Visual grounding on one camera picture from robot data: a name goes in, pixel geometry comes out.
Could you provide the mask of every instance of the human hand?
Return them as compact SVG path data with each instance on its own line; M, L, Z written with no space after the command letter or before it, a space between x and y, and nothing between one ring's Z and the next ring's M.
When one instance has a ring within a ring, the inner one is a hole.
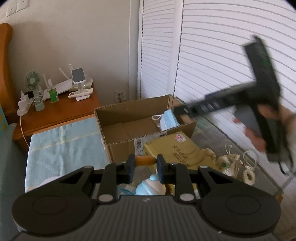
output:
M286 120L292 115L292 112L289 109L283 107L282 105L279 106L279 113L277 113L270 106L267 105L258 105L258 111L267 119L280 119L283 125L285 124ZM233 122L241 123L237 118L235 118ZM266 141L262 137L257 137L253 130L245 127L244 134L246 137L250 139L253 146L258 151L266 151Z

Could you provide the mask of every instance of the wall socket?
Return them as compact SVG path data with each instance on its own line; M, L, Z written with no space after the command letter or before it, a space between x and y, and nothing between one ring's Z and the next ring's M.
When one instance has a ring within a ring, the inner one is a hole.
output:
M11 14L14 14L15 12L17 11L17 2L15 2L14 4L10 5L8 8L7 8L7 11L6 11L6 16L10 16Z
M17 2L17 12L29 7L29 0L18 0Z
M126 101L126 92L125 91L117 91L115 92L115 102L121 103Z

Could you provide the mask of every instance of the blue face mask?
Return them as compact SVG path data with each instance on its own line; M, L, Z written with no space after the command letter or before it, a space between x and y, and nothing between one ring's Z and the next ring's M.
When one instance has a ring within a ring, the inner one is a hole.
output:
M158 120L159 118L161 119L158 127L161 129L161 131L165 131L180 125L176 117L174 116L172 110L166 110L162 115L152 116L153 120Z

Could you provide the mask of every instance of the air conditioner remote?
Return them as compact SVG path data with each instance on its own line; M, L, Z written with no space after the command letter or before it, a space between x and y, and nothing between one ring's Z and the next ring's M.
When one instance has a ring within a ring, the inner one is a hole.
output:
M75 91L69 94L69 98L76 98L80 96L85 96L85 95L90 95L94 89L86 89L86 90L80 90L80 91Z

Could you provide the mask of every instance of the small desk fan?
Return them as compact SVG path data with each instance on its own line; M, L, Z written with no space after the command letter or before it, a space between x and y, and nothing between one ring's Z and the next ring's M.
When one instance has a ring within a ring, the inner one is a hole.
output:
M27 90L33 91L36 111L43 110L45 105L42 96L39 95L38 87L40 85L41 75L37 71L30 71L26 74L24 85Z

